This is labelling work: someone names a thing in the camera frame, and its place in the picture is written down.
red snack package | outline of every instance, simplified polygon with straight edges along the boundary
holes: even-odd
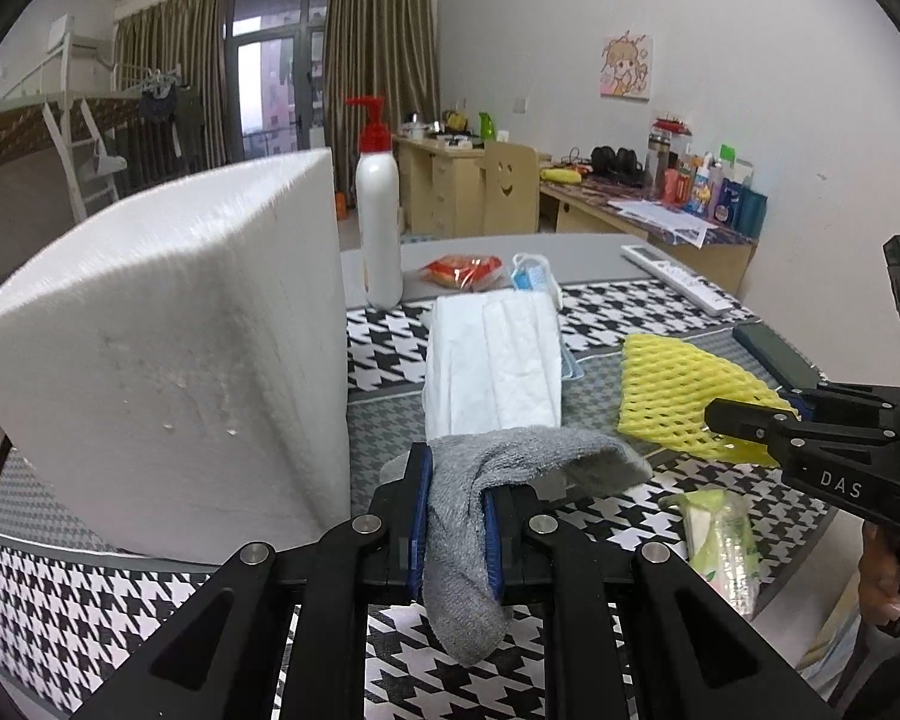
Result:
[[[447,254],[423,266],[423,277],[449,290],[480,292],[493,283],[504,269],[499,257]]]

houndstooth tablecloth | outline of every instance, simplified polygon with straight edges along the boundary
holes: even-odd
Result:
[[[565,287],[564,295],[564,341],[586,372],[564,391],[568,424],[612,424],[612,382],[627,333],[690,338],[773,384],[730,338],[727,325],[751,317],[742,307],[712,319],[652,280]],[[379,466],[395,454],[394,447],[406,448],[418,429],[427,338],[420,317],[429,304],[347,315],[354,511],[365,511]],[[821,502],[781,485],[775,471],[706,464],[667,452],[653,455],[653,463],[655,475],[645,485],[612,498],[568,503],[557,515],[591,538],[626,549],[663,538],[684,554],[682,522],[660,509],[659,498],[706,485],[739,491],[751,503],[760,548],[761,603],[786,580],[788,567],[802,559],[830,517]],[[212,570],[130,555],[107,544],[14,453],[0,480],[0,673],[51,714],[68,717]],[[439,648],[423,607],[370,610],[365,716],[543,717],[541,625],[530,610],[518,608],[501,647],[464,669]],[[621,637],[616,646],[626,671]],[[277,685],[274,720],[285,673]]]

remote control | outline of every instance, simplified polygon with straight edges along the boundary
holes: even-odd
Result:
[[[711,317],[719,317],[733,308],[733,303],[708,287],[700,276],[671,262],[648,247],[621,247],[623,255],[648,274],[653,274]]]

black phone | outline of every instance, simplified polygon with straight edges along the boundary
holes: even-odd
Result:
[[[733,328],[733,338],[756,357],[784,389],[813,389],[820,384],[820,372],[763,322],[738,324]]]

black and white pattern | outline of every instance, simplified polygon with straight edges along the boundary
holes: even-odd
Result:
[[[737,307],[725,317],[713,319],[653,280],[565,287],[563,292],[562,333],[578,354],[619,346],[627,333],[686,336],[751,317]],[[422,383],[428,332],[421,318],[431,305],[432,301],[420,301],[392,312],[357,310],[347,314],[352,394],[365,397],[362,392],[376,392],[368,397],[380,400],[379,404],[361,403],[361,408],[368,410],[362,421],[348,415],[351,439],[367,452],[376,448],[372,457],[365,458],[367,494],[381,458],[389,459],[405,448],[406,434],[413,429],[406,404],[381,391]],[[698,335],[707,336],[698,342],[701,346],[710,344],[714,353],[727,359],[740,353],[732,338],[722,336],[728,335],[725,331]],[[584,361],[587,378],[574,383],[576,389],[566,396],[568,423],[601,429],[607,420],[610,425],[615,422],[608,384],[618,365],[613,357],[598,355]],[[418,395],[413,394],[412,399],[418,406]],[[634,550],[648,538],[659,538],[685,555],[682,521],[674,512],[662,511],[659,500],[711,485],[736,490],[751,501],[761,581],[767,589],[826,521],[824,504],[781,485],[773,471],[718,466],[671,455],[645,485],[612,498],[580,500],[559,508],[557,514],[591,538],[614,541],[625,549]],[[36,538],[48,546],[106,552],[109,545],[75,518],[67,520],[62,531],[48,527],[48,522],[56,522],[52,497],[45,500],[47,496],[31,489],[26,469],[20,466],[24,463],[19,459],[18,464],[10,465],[5,495],[0,499],[0,519],[7,521],[5,530],[11,531],[6,535]],[[36,509],[36,514],[28,514],[31,509]],[[49,512],[45,517],[44,509]],[[18,524],[20,533],[12,531],[13,523]],[[15,541],[9,543],[11,546],[6,539],[0,540],[0,671],[61,717],[76,710],[209,576],[83,565],[79,555],[70,559],[58,553],[43,554],[38,545],[16,549],[12,546]],[[141,565],[154,567],[146,559]],[[761,603],[768,597],[768,592],[762,592]],[[542,718],[541,635],[542,621],[530,610],[518,608],[501,647],[486,661],[467,669],[444,654],[419,605],[375,608],[367,625],[365,716],[372,720]],[[625,662],[622,637],[617,647]],[[282,701],[286,657],[274,697],[274,720]],[[629,676],[625,680],[631,696]]]
[[[679,512],[660,508],[668,495],[692,490],[732,490],[749,501],[751,525],[760,550],[761,596],[757,608],[769,600],[763,592],[789,565],[830,514],[823,501],[780,482],[778,469],[727,466],[679,455],[658,466],[653,479],[610,498],[584,498],[557,510],[557,515],[596,541],[613,541],[634,551],[652,538],[669,541],[684,560],[686,533]]]
[[[208,576],[80,565],[0,545],[0,670],[69,716]]]
[[[644,485],[568,504],[557,515],[591,538],[626,550],[656,538],[685,557],[682,519],[662,511],[660,499],[682,490],[735,490],[751,503],[760,577],[769,586],[827,516],[826,505],[786,488],[777,475],[758,466],[718,466],[682,455],[660,466]],[[67,715],[208,576],[78,565],[0,544],[0,669]],[[761,604],[766,597],[761,593]],[[518,608],[500,648],[467,669],[439,647],[423,607],[375,608],[367,625],[365,716],[543,717],[542,625]],[[617,646],[631,697],[622,637]],[[274,720],[285,679],[286,662]]]
[[[432,304],[432,300],[421,300],[389,312],[347,312],[351,389],[373,392],[423,383],[428,331],[420,317]],[[629,333],[682,336],[752,317],[735,300],[734,304],[735,308],[722,317],[711,317],[653,279],[583,284],[563,287],[560,328],[570,351],[581,353],[618,346]]]

